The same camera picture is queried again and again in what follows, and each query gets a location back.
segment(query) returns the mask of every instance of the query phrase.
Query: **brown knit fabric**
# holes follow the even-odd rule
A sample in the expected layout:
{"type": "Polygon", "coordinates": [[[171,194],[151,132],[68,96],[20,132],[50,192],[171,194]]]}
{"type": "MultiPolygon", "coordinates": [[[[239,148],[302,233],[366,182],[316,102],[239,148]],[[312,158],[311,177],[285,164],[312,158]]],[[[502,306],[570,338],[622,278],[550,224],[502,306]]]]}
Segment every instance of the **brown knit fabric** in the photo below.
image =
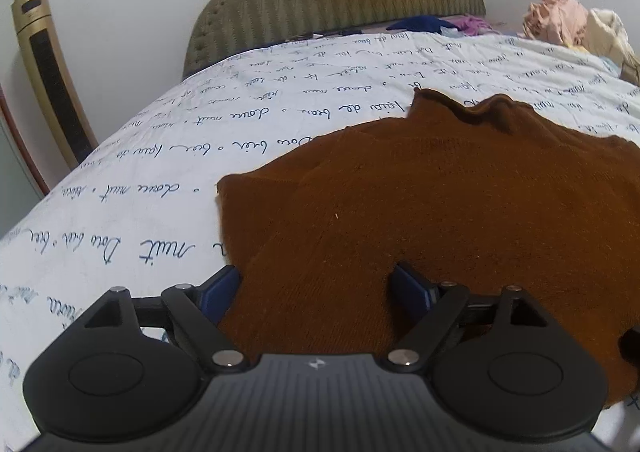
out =
{"type": "Polygon", "coordinates": [[[417,90],[406,119],[318,137],[220,180],[244,281],[221,324],[240,349],[383,352],[408,323],[386,297],[405,259],[475,293],[527,288],[636,385],[617,340],[640,322],[640,149],[560,127],[496,95],[473,108],[417,90]]]}

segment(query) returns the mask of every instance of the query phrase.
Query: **white bed sheet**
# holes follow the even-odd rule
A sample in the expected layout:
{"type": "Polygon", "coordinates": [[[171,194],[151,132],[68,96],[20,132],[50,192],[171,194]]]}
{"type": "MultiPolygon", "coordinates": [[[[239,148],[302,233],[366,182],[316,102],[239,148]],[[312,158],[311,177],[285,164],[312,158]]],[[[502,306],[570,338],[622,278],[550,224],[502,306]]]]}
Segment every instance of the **white bed sheet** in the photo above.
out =
{"type": "MultiPolygon", "coordinates": [[[[472,105],[495,93],[558,124],[640,145],[640,88],[597,57],[506,36],[349,36],[230,57],[168,91],[100,145],[0,241],[0,445],[36,435],[34,358],[113,285],[158,295],[225,264],[216,183],[347,125],[404,116],[414,87],[472,105]]],[[[640,444],[633,398],[596,434],[640,444]]]]}

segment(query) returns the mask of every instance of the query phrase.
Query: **silver rivet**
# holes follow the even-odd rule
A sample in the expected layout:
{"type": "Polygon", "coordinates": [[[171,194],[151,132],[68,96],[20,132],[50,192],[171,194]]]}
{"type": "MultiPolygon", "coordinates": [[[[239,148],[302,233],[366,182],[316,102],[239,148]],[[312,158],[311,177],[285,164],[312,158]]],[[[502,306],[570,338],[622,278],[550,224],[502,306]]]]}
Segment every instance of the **silver rivet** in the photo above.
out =
{"type": "Polygon", "coordinates": [[[386,357],[396,366],[411,366],[420,359],[420,355],[412,349],[394,349],[386,357]]]}
{"type": "Polygon", "coordinates": [[[213,353],[211,359],[217,366],[233,367],[244,360],[244,355],[235,349],[223,349],[222,351],[213,353]]]}

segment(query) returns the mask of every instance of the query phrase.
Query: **purple cloth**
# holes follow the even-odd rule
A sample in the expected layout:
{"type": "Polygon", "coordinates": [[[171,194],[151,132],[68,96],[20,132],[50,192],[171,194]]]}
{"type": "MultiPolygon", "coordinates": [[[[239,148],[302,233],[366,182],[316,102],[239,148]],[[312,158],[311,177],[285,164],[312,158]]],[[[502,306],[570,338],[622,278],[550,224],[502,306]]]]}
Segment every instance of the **purple cloth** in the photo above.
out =
{"type": "Polygon", "coordinates": [[[477,36],[480,30],[492,30],[493,28],[484,19],[475,16],[455,16],[446,20],[458,27],[461,32],[468,36],[477,36]]]}

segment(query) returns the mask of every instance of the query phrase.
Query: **pile of clothes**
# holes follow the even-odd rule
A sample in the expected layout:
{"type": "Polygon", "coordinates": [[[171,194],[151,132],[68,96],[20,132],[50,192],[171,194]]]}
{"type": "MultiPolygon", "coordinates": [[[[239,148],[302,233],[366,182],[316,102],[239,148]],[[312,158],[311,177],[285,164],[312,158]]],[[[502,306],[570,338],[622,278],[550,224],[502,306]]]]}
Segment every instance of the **pile of clothes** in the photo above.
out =
{"type": "Polygon", "coordinates": [[[540,0],[529,5],[523,28],[529,39],[609,58],[620,78],[640,86],[640,60],[613,10],[587,10],[577,0],[540,0]]]}

